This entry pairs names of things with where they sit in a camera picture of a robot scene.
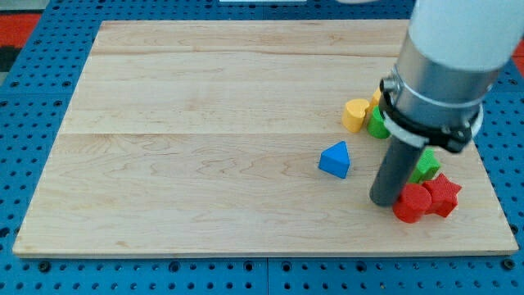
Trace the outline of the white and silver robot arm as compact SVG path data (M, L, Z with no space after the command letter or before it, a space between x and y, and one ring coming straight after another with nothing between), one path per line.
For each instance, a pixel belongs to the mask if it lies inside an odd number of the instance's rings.
M459 127L523 34L523 0L418 0L395 68L395 107L430 127Z

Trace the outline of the yellow block behind arm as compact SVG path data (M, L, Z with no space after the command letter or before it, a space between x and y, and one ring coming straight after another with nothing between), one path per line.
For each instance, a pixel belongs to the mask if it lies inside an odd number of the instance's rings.
M371 100L369 102L369 108L371 111L374 109L374 107L376 107L380 103L381 96L382 96L382 92L379 88L377 88L375 92L373 93Z

